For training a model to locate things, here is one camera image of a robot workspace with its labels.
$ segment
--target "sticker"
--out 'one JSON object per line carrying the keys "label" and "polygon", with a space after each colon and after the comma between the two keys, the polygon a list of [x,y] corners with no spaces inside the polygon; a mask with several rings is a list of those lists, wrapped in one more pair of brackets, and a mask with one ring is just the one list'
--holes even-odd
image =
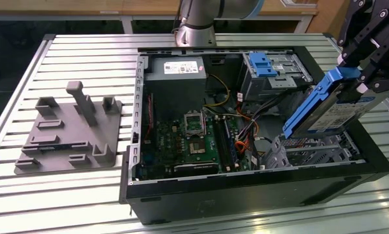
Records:
{"label": "sticker", "polygon": [[237,94],[236,94],[236,97],[237,97],[237,101],[241,102],[241,101],[243,101],[243,94],[241,94],[241,93],[237,93]]}
{"label": "sticker", "polygon": [[364,110],[363,107],[374,99],[375,97],[362,97],[356,103],[340,103],[338,101],[308,128],[308,131],[322,133],[327,129],[339,128],[354,115]]}
{"label": "sticker", "polygon": [[281,66],[273,65],[272,66],[273,70],[283,70],[284,68]]}
{"label": "sticker", "polygon": [[100,11],[100,14],[117,14],[118,11]]}
{"label": "sticker", "polygon": [[183,61],[183,62],[165,62],[163,64],[164,74],[185,74],[197,73],[199,69],[196,66],[196,61]]}
{"label": "sticker", "polygon": [[252,164],[255,164],[257,166],[257,160],[253,156],[251,156],[251,162],[252,162]]}

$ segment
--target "metal slotted table surface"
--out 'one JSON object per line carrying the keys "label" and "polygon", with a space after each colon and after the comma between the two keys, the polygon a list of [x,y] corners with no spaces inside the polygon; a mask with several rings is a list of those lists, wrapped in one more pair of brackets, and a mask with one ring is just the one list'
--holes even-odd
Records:
{"label": "metal slotted table surface", "polygon": [[[322,34],[219,34],[219,46],[306,46],[323,71],[338,48]],[[128,205],[117,204],[120,152],[129,140],[137,47],[172,47],[171,35],[57,35],[42,40],[0,117],[0,233],[389,233],[389,175],[326,204],[143,226]],[[17,176],[13,162],[30,131],[40,96],[58,103],[80,80],[93,101],[121,101],[117,160],[90,172]],[[389,158],[389,100],[360,122]]]}

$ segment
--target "red cable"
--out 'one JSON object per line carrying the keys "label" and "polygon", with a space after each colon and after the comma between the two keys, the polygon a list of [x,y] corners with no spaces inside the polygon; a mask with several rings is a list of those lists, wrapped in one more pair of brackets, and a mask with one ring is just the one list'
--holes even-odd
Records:
{"label": "red cable", "polygon": [[144,135],[144,140],[148,139],[148,135],[149,135],[149,131],[151,131],[151,122],[152,122],[152,113],[151,113],[151,95],[148,95],[148,116],[149,116],[149,123],[148,123],[147,134]]}

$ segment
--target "gray plastic stand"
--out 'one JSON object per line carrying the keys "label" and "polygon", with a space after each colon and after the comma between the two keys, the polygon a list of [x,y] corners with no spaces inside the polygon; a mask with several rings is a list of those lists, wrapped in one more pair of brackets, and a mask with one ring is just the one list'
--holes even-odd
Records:
{"label": "gray plastic stand", "polygon": [[53,97],[37,100],[38,114],[14,163],[17,175],[114,164],[121,103],[113,97],[93,103],[80,81],[69,81],[65,90],[76,104],[57,104]]}

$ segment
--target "blue drive bracket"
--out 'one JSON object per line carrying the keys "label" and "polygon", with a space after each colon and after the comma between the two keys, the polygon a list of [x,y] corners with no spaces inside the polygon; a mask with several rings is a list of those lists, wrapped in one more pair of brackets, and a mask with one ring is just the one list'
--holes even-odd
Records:
{"label": "blue drive bracket", "polygon": [[249,53],[248,61],[257,77],[275,77],[277,75],[276,71],[272,69],[271,61],[267,59],[264,53]]}
{"label": "blue drive bracket", "polygon": [[332,85],[340,81],[356,79],[359,75],[360,72],[355,67],[336,67],[326,73],[307,99],[296,108],[293,114],[284,123],[283,132],[285,138],[292,135],[293,128],[299,126],[304,116],[307,116],[307,114],[315,109],[316,105],[320,104],[320,101],[324,101],[328,97],[328,92],[331,91],[330,87],[332,87]]}

